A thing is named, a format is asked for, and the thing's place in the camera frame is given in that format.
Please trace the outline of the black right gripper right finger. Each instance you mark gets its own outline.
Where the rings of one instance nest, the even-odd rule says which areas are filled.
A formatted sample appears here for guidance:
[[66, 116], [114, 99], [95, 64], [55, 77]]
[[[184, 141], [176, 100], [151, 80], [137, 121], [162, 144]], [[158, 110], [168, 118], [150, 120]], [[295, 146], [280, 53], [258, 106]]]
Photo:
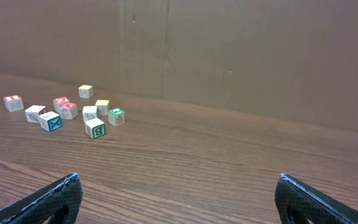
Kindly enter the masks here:
[[282, 223], [358, 223], [358, 211], [282, 173], [275, 189]]

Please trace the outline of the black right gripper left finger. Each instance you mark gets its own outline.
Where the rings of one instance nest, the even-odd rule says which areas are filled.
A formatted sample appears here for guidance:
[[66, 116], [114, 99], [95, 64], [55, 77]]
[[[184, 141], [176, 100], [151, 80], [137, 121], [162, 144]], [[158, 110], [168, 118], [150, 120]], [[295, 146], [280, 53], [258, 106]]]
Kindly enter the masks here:
[[83, 190], [74, 172], [0, 210], [0, 223], [74, 223]]

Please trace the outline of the green B letter block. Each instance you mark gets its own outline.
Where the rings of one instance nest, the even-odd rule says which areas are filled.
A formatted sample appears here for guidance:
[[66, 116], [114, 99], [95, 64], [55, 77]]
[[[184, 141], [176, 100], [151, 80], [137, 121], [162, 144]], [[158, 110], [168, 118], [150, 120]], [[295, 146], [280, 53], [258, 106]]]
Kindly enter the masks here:
[[97, 139], [106, 134], [106, 125], [99, 118], [91, 119], [85, 122], [85, 131], [89, 137]]

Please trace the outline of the green F letter block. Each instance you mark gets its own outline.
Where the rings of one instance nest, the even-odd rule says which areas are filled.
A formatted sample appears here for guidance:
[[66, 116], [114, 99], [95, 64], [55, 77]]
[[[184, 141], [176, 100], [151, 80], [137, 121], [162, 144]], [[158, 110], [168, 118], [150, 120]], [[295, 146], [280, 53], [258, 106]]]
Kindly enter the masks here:
[[120, 108], [114, 108], [108, 112], [108, 121], [113, 126], [119, 126], [125, 123], [125, 111]]

